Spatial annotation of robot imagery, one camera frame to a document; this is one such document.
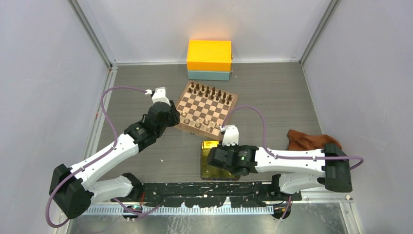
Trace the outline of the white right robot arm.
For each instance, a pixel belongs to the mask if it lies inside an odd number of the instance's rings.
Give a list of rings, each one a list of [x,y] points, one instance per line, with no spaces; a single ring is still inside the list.
[[[351,192],[349,160],[350,157],[334,144],[309,151],[220,144],[213,147],[207,157],[209,165],[227,170],[235,176],[275,172],[276,180],[270,187],[270,193],[276,200],[315,187],[338,193]]]

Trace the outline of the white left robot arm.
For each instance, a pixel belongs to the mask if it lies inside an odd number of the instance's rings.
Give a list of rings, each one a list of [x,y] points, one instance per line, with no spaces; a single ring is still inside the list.
[[[127,158],[154,144],[168,127],[179,124],[180,113],[172,100],[154,102],[142,119],[131,124],[115,141],[92,157],[67,167],[57,166],[52,175],[46,214],[54,201],[68,219],[83,214],[91,204],[124,197],[137,201],[141,182],[131,173],[115,179],[99,179]]]

